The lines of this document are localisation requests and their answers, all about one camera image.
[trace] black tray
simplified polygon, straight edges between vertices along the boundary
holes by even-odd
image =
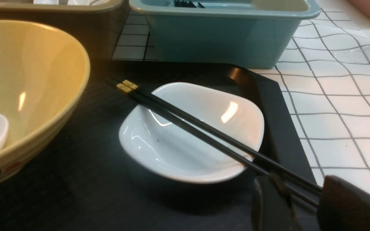
[[[95,66],[63,130],[0,184],[0,230],[252,230],[253,172],[219,184],[186,184],[148,172],[126,156],[118,130],[136,104],[104,83],[109,75],[149,90],[182,81],[253,101],[266,122],[261,152],[315,181],[276,82],[227,64],[102,61]],[[304,230],[318,230],[313,210],[295,209]]]

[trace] white tiled table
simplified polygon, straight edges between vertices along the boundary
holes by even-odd
[[[279,83],[318,184],[337,175],[370,193],[370,20],[318,2],[276,67],[253,71]],[[144,16],[131,12],[113,58],[158,60]]]

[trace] black chopsticks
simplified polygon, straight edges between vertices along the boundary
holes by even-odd
[[[130,98],[134,99],[141,105],[147,107],[148,109],[156,112],[161,117],[165,118],[166,120],[169,120],[173,124],[177,125],[178,127],[184,129],[185,131],[191,133],[195,137],[203,140],[207,144],[213,146],[217,150],[225,153],[229,157],[233,158],[234,160],[240,162],[247,168],[250,168],[254,170],[257,173],[263,174],[263,175],[269,175],[269,172],[264,170],[263,168],[257,166],[256,164],[252,163],[248,159],[244,158],[243,156],[237,154],[236,152],[232,151],[228,147],[222,145],[221,143],[217,142],[216,140],[212,139],[210,136],[206,135],[205,133],[201,132],[200,130],[194,128],[193,126],[189,125],[188,123],[181,120],[181,118],[187,120],[191,124],[194,124],[195,126],[204,129],[205,131],[211,133],[212,135],[217,136],[218,138],[228,142],[229,144],[241,149],[242,151],[258,158],[263,161],[266,161],[268,164],[271,164],[274,168],[279,170],[280,172],[286,174],[287,176],[291,177],[292,179],[295,179],[299,183],[302,183],[303,185],[306,185],[307,187],[313,189],[314,191],[321,192],[321,188],[312,184],[311,182],[303,179],[302,177],[298,176],[297,174],[294,174],[281,166],[280,164],[276,163],[275,161],[269,159],[268,157],[262,155],[261,153],[258,153],[257,151],[249,148],[248,146],[238,142],[237,140],[227,136],[226,134],[220,132],[219,130],[209,126],[208,124],[205,124],[198,120],[197,118],[193,117],[192,115],[182,111],[181,109],[169,104],[168,102],[162,100],[161,98],[158,98],[154,96],[153,94],[147,92],[146,90],[138,87],[134,83],[124,80],[119,81],[117,79],[108,79],[107,83],[120,91],[123,91],[126,95],[128,95]],[[310,205],[317,207],[318,203],[315,202],[313,199],[310,199],[306,195],[302,194],[301,192],[295,190],[291,186],[287,185],[291,193],[298,198],[302,199],[303,201],[309,203]]]
[[[142,89],[141,87],[133,84],[132,82],[128,81],[128,80],[123,80],[122,81],[122,84],[128,86],[129,88],[132,88],[132,89],[135,89],[136,92],[140,93],[141,95],[145,96],[146,98],[150,98],[152,99],[153,101],[155,101],[156,103],[162,105],[163,107],[165,107],[168,111],[170,111],[171,113],[191,122],[192,124],[194,124],[195,126],[207,131],[208,133],[211,133],[212,135],[220,138],[221,140],[224,140],[226,141],[227,143],[231,144],[232,146],[235,146],[237,147],[238,149],[246,152],[246,153],[249,153],[251,154],[252,156],[254,156],[255,158],[259,159],[259,160],[262,160],[262,161],[265,161],[266,163],[270,164],[272,167],[274,167],[276,170],[280,171],[281,173],[283,174],[286,174],[286,176],[296,180],[297,182],[299,183],[302,183],[304,184],[305,186],[308,186],[310,187],[311,189],[313,189],[314,191],[316,191],[317,193],[321,193],[322,192],[322,188],[319,187],[318,185],[315,185],[313,184],[312,182],[302,178],[301,176],[289,171],[288,169],[286,169],[285,167],[283,167],[282,165],[280,165],[279,163],[277,163],[276,161],[264,156],[263,154],[253,150],[252,148],[246,146],[245,144],[239,142],[238,140],[226,135],[225,133],[217,130],[216,128],[198,120],[197,118],[193,117],[192,115],[188,114],[187,112],[179,109],[178,107],[175,107],[174,105],[172,104],[169,104],[168,102],[166,102],[165,100],[159,98],[159,97],[156,97],[154,96],[153,94],[147,92],[145,89]]]

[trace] gray container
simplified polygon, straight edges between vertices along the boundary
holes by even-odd
[[[68,32],[91,59],[112,56],[130,7],[124,0],[91,6],[33,4],[32,0],[0,0],[0,19],[39,22]]]

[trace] gold chopstick tip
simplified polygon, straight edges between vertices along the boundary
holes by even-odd
[[[132,90],[135,90],[135,89],[137,89],[138,88],[138,85],[136,85],[135,83],[133,83],[133,82],[131,82],[131,81],[129,81],[129,80],[124,80],[123,82],[122,82],[125,86],[127,86],[128,88],[131,88]]]
[[[123,85],[122,83],[117,84],[117,85],[116,85],[116,87],[117,87],[120,91],[124,92],[125,94],[128,94],[129,92],[131,92],[131,91],[132,91],[132,89],[131,89],[131,88],[128,88],[127,86]]]

